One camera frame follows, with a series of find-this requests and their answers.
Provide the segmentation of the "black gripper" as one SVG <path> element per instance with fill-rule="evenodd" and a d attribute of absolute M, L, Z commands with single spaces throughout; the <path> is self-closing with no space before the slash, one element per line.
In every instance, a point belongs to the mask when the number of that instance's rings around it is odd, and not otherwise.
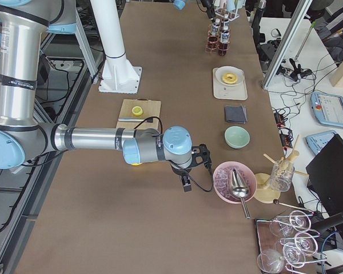
<path fill-rule="evenodd" d="M 215 13 L 214 13 L 214 1 L 213 0 L 200 0 L 202 6 L 206 9 L 206 12 L 208 14 L 208 18 L 210 20 L 215 19 Z"/>
<path fill-rule="evenodd" d="M 182 182 L 184 192 L 191 191 L 192 185 L 191 185 L 188 174 L 192 169 L 191 168 L 182 168 L 180 165 L 178 165 L 177 163 L 175 163 L 173 161 L 170 162 L 170 165 L 171 165 L 172 171 L 181 177 L 181 182 Z"/>

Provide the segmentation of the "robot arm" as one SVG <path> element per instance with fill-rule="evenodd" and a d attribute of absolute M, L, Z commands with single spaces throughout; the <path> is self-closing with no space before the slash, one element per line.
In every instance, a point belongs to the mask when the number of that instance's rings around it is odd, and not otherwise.
<path fill-rule="evenodd" d="M 208 18 L 212 22 L 214 22 L 214 20 L 216 18 L 216 14 L 215 14 L 213 1 L 211 1 L 211 0 L 200 0 L 200 1 L 196 1 L 196 3 L 197 3 L 198 8 L 202 12 L 206 13 Z M 186 1 L 185 0 L 174 0 L 173 5 L 176 9 L 182 10 L 186 5 Z"/>
<path fill-rule="evenodd" d="M 174 126 L 154 129 L 78 128 L 39 123 L 33 117 L 41 35 L 76 31 L 74 1 L 0 1 L 0 169 L 52 151 L 122 151 L 129 164 L 168 161 L 190 191 L 192 140 Z"/>

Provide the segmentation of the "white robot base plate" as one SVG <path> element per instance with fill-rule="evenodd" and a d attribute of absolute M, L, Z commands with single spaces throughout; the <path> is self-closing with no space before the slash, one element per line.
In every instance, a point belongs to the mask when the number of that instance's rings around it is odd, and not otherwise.
<path fill-rule="evenodd" d="M 132 67 L 137 74 L 137 78 L 127 78 L 126 82 L 121 83 L 119 77 L 121 74 L 114 67 L 109 70 L 107 67 L 103 70 L 101 82 L 99 84 L 99 92 L 112 92 L 121 94 L 136 94 L 138 92 L 139 83 L 141 80 L 142 67 Z"/>

